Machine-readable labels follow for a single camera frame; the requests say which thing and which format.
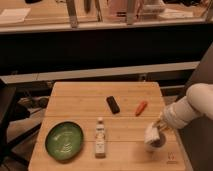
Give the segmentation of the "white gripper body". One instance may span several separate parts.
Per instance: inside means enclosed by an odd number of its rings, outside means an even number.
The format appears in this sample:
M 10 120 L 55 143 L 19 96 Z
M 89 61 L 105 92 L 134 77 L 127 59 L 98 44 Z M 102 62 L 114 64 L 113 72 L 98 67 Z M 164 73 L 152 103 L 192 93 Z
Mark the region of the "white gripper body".
M 174 113 L 161 113 L 159 119 L 163 120 L 168 125 L 168 128 L 177 128 L 177 120 Z

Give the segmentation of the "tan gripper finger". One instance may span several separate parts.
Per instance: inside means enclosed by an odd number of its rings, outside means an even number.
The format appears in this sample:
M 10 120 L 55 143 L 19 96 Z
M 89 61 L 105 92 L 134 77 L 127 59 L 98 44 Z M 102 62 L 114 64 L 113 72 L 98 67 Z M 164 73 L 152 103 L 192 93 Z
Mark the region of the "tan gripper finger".
M 163 132 L 168 129 L 168 125 L 161 119 L 158 119 L 154 126 L 158 129 L 159 132 Z

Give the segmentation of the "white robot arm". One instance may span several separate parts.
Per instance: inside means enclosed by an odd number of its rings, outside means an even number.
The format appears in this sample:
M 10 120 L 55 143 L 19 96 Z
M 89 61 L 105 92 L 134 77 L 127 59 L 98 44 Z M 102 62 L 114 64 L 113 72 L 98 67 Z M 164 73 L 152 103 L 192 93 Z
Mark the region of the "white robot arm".
M 178 131 L 193 171 L 213 171 L 213 84 L 196 83 L 154 123 Z

